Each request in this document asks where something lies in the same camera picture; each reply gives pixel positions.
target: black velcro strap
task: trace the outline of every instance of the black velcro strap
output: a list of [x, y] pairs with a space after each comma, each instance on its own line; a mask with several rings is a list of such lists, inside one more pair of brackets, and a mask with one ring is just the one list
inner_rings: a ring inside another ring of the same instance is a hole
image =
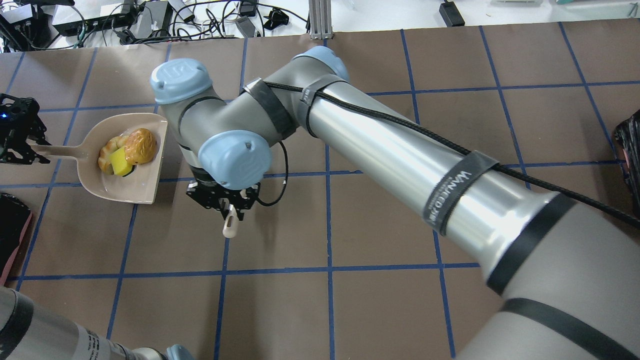
[[5, 360], [11, 355], [29, 330], [31, 319], [33, 319], [33, 301], [19, 292], [13, 291], [13, 293], [15, 294], [13, 312], [0, 330], [0, 360]]
[[465, 191], [498, 161], [479, 151], [472, 151], [449, 170], [433, 188], [422, 218], [433, 229], [446, 235], [447, 221]]
[[313, 130], [311, 130], [311, 126], [309, 126], [309, 113], [311, 112], [311, 105], [314, 103], [318, 91], [326, 88], [331, 84], [340, 82], [346, 81], [339, 76], [327, 74], [321, 76], [318, 80], [302, 90], [302, 97], [300, 98], [300, 102], [298, 103], [296, 115], [298, 116], [298, 122], [300, 123], [300, 126], [304, 127], [305, 130], [307, 130], [309, 134], [314, 138], [317, 138], [317, 136], [316, 134], [314, 134]]
[[564, 336], [599, 360], [639, 360], [636, 355], [582, 320], [531, 299], [509, 299], [500, 311], [538, 322]]
[[282, 135], [283, 139], [296, 132], [296, 124], [291, 115], [280, 102], [278, 96], [261, 78], [257, 78], [245, 85], [244, 90], [266, 111], [271, 122], [276, 127], [276, 131]]
[[189, 104], [187, 104], [187, 106], [184, 107], [184, 109], [182, 109], [182, 112], [180, 113], [180, 116], [178, 117], [178, 134], [182, 136], [182, 118], [184, 117], [184, 114], [187, 113], [187, 111], [189, 109], [191, 109], [195, 104], [199, 103], [200, 101], [205, 101], [205, 100], [220, 100], [222, 101], [222, 99], [220, 99], [217, 96], [203, 96], [203, 97], [199, 97], [197, 99], [195, 99], [194, 101], [191, 101]]
[[486, 285], [498, 295], [502, 295], [509, 281], [529, 257], [529, 254], [573, 205], [575, 205], [575, 201], [560, 194], [542, 208], [504, 252], [489, 275]]

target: wire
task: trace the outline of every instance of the wire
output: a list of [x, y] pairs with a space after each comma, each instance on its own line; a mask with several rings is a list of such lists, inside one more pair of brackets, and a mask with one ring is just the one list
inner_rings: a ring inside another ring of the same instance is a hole
[[[182, 8], [178, 9], [175, 12], [175, 15], [173, 16], [173, 21], [175, 22], [177, 20], [178, 14], [181, 11], [183, 11], [184, 9], [186, 9], [186, 8], [190, 8], [192, 6], [197, 6], [197, 5], [216, 4], [216, 3], [226, 3], [225, 6], [222, 9], [222, 14], [223, 14], [223, 19], [224, 19], [226, 17], [225, 12], [227, 11], [227, 6], [229, 5], [229, 3], [237, 2], [237, 1], [242, 1], [242, 0], [210, 0], [210, 1], [202, 1], [201, 3], [194, 3], [194, 4], [185, 5], [185, 6], [183, 6]], [[277, 9], [280, 9], [280, 10], [282, 10], [284, 12], [288, 12], [288, 13], [294, 15], [295, 17], [299, 18], [300, 20], [304, 21], [305, 24], [308, 24], [307, 19], [303, 18], [302, 16], [298, 15], [297, 13], [292, 12], [291, 10], [283, 9], [281, 7], [278, 7], [278, 6], [273, 6], [273, 5], [268, 5], [268, 4], [262, 4], [262, 3], [255, 3], [255, 4], [258, 5], [258, 6], [265, 6], [265, 7], [268, 7], [268, 8], [277, 8]], [[225, 34], [225, 36], [227, 35], [226, 32], [225, 32], [225, 22], [224, 21], [222, 22], [222, 32]]]
[[146, 4], [149, 1], [145, 1], [144, 3], [140, 4], [140, 6], [138, 7], [138, 9], [140, 9], [140, 7], [142, 7], [142, 12], [145, 12], [145, 10], [149, 11], [149, 19], [151, 20], [151, 32], [149, 33], [148, 37], [151, 37], [151, 34], [153, 34], [154, 32], [154, 13], [151, 12], [151, 9], [147, 8]]
[[[213, 15], [213, 13], [211, 12], [211, 10], [209, 10], [209, 8], [207, 8], [205, 10], [207, 17], [209, 18], [209, 20], [212, 22], [213, 26], [216, 27], [216, 30], [218, 31], [218, 33], [220, 34], [221, 37], [225, 37], [222, 34], [222, 31], [220, 31], [220, 23], [218, 22], [218, 20], [216, 19], [216, 16]], [[213, 37], [213, 32], [211, 31], [211, 27], [209, 27], [209, 32], [211, 32], [211, 36]]]
[[[111, 10], [111, 13], [109, 13], [109, 15], [104, 19], [104, 22], [102, 23], [102, 26], [100, 27], [100, 31], [102, 32], [102, 41], [104, 41], [104, 46], [108, 46], [108, 45], [107, 45], [107, 39], [104, 37], [104, 25], [105, 25], [107, 22], [109, 22], [109, 18], [113, 16], [113, 12], [114, 12], [114, 11], [116, 11], [119, 7], [124, 6], [124, 5], [126, 5], [126, 3], [122, 3], [122, 4], [120, 4], [120, 5], [116, 6], [116, 7], [114, 7], [114, 8]], [[113, 22], [114, 22], [115, 20], [116, 20], [115, 18], [114, 18], [114, 19], [111, 19], [111, 30], [112, 30], [112, 31], [115, 31], [115, 30], [113, 29]]]
[[[285, 85], [285, 84], [278, 84], [278, 83], [270, 83], [270, 82], [266, 82], [266, 84], [272, 88], [276, 88], [276, 89], [281, 89], [281, 90], [288, 90], [288, 91], [293, 91], [293, 92], [302, 92], [302, 88], [297, 87], [297, 86], [290, 86], [290, 85]], [[357, 113], [360, 113], [362, 115], [366, 115], [369, 117], [375, 117], [377, 119], [383, 119], [383, 120], [387, 120], [389, 122], [392, 122], [394, 124], [400, 125], [400, 126], [404, 126], [404, 127], [408, 127], [411, 130], [414, 130], [422, 135], [425, 135], [439, 143], [441, 143], [442, 145], [462, 154], [462, 155], [467, 155], [469, 153], [471, 153], [470, 150], [422, 127], [419, 126], [417, 124], [414, 124], [413, 122], [407, 121], [405, 119], [399, 118], [399, 117], [395, 117], [393, 115], [389, 115], [387, 113], [383, 113], [380, 111], [376, 111], [376, 110], [372, 110], [372, 109], [367, 109], [367, 108], [363, 108], [361, 106], [358, 105], [354, 105], [351, 103], [348, 103], [346, 101], [340, 100], [334, 96], [331, 96], [325, 92], [318, 92], [317, 96], [325, 99], [327, 101], [330, 101], [334, 104], [336, 104], [337, 106], [340, 106], [341, 108], [345, 108], [347, 110], [351, 110]], [[594, 200], [590, 197], [587, 197], [583, 194], [577, 193], [577, 192], [573, 192], [569, 189], [563, 188], [561, 186], [558, 185], [554, 185], [551, 183], [548, 183], [544, 180], [540, 180], [540, 179], [536, 179], [533, 176], [529, 176], [529, 175], [525, 175], [521, 172], [517, 172], [515, 170], [512, 170], [510, 168], [505, 167], [504, 165], [501, 164], [496, 164], [492, 167], [493, 170], [496, 170], [498, 172], [502, 172], [503, 174], [509, 175], [511, 177], [514, 177], [516, 179], [522, 180], [522, 181], [526, 181], [528, 183], [531, 183], [533, 185], [539, 186], [541, 188], [553, 191], [553, 192], [560, 192], [574, 200], [580, 201], [584, 204], [587, 204], [591, 207], [594, 207], [604, 213], [607, 213], [609, 215], [611, 215], [614, 218], [617, 218], [618, 220], [624, 221], [629, 225], [632, 225], [638, 229], [640, 229], [640, 220], [632, 217], [631, 215], [628, 215], [612, 206], [603, 204], [597, 200]]]
[[89, 36], [91, 34], [95, 33], [95, 29], [91, 30], [89, 32], [89, 34], [87, 34], [85, 37], [83, 37], [83, 39], [79, 42], [76, 42], [75, 44], [69, 45], [69, 46], [64, 46], [64, 47], [53, 47], [50, 48], [49, 46], [51, 46], [58, 37], [60, 37], [60, 34], [57, 34], [48, 44], [46, 47], [37, 47], [36, 45], [33, 44], [33, 42], [31, 41], [31, 39], [29, 39], [25, 34], [23, 34], [22, 32], [20, 32], [20, 34], [22, 36], [24, 36], [24, 38], [27, 40], [27, 43], [29, 44], [29, 46], [31, 46], [33, 49], [36, 50], [64, 50], [64, 49], [71, 49], [72, 47], [75, 49], [76, 47], [83, 47], [84, 43], [87, 41], [87, 39], [89, 39]]
[[73, 9], [75, 12], [78, 13], [78, 15], [80, 15], [80, 20], [82, 21], [82, 32], [80, 32], [80, 35], [78, 36], [78, 41], [73, 46], [73, 48], [75, 49], [76, 47], [78, 47], [78, 45], [82, 42], [82, 39], [84, 38], [87, 25], [86, 25], [86, 20], [84, 19], [84, 16], [82, 16], [82, 13], [80, 13], [80, 10], [78, 10], [75, 6], [71, 6], [71, 9]]
[[255, 7], [255, 12], [258, 14], [258, 19], [260, 19], [260, 25], [262, 26], [262, 37], [267, 36], [264, 32], [264, 19], [262, 18], [262, 14], [260, 13], [260, 9], [258, 9], [258, 6]]
[[284, 181], [282, 181], [282, 190], [280, 190], [280, 195], [272, 201], [272, 202], [264, 202], [260, 200], [260, 197], [257, 198], [258, 204], [262, 206], [274, 206], [278, 204], [284, 195], [284, 191], [287, 189], [287, 183], [289, 182], [289, 155], [287, 155], [287, 148], [284, 146], [283, 142], [278, 142], [282, 148], [282, 154], [284, 154]]

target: light blue joint cap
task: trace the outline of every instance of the light blue joint cap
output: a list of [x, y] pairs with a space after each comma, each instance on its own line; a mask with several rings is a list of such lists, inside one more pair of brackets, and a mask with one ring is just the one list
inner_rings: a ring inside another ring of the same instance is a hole
[[205, 141], [198, 151], [198, 160], [220, 185], [242, 190], [262, 180], [271, 166], [271, 150], [256, 133], [230, 130]]
[[213, 85], [207, 68], [194, 59], [175, 59], [156, 67], [149, 82], [160, 105], [189, 99]]
[[169, 360], [194, 360], [187, 348], [182, 345], [174, 345], [166, 349]]
[[331, 68], [331, 70], [333, 70], [336, 75], [340, 76], [345, 81], [349, 81], [349, 72], [347, 71], [347, 67], [344, 66], [342, 59], [336, 56], [333, 50], [329, 49], [328, 47], [320, 45], [315, 46], [302, 54], [294, 56], [293, 58], [295, 59], [301, 56], [307, 56], [309, 58], [320, 60], [321, 62], [325, 63], [326, 66]]

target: yellow sponge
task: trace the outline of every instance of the yellow sponge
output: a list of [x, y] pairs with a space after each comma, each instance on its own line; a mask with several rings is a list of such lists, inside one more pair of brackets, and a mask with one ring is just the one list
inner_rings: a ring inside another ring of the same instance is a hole
[[124, 176], [131, 172], [133, 165], [127, 162], [124, 154], [124, 147], [119, 148], [113, 154], [109, 156], [111, 165], [113, 166], [113, 173], [118, 176]]

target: dustpan handle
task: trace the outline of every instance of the dustpan handle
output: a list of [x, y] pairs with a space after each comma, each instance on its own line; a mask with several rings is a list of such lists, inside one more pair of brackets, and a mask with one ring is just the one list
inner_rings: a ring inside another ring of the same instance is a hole
[[62, 158], [82, 159], [88, 156], [79, 146], [31, 145], [31, 148], [36, 152], [45, 152]]

